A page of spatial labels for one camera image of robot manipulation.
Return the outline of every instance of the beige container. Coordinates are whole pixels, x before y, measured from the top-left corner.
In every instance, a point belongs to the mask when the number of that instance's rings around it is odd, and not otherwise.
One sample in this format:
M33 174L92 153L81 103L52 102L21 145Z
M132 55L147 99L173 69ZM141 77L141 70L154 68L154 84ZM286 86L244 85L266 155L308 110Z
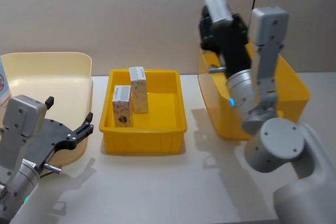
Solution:
M46 118L75 130L91 111L91 58L79 52L24 52L2 56L12 96L24 94L39 101L55 98ZM85 152L87 139L74 150L55 154L51 164L68 165Z

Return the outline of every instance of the white wall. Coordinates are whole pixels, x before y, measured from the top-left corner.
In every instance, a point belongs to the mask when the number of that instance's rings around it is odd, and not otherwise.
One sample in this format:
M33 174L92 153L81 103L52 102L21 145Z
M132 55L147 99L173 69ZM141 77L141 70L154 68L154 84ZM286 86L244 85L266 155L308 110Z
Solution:
M248 20L253 0L228 0ZM92 74L141 65L197 73L203 0L0 0L0 55L80 51Z
M256 0L290 13L283 56L297 72L336 71L336 0Z

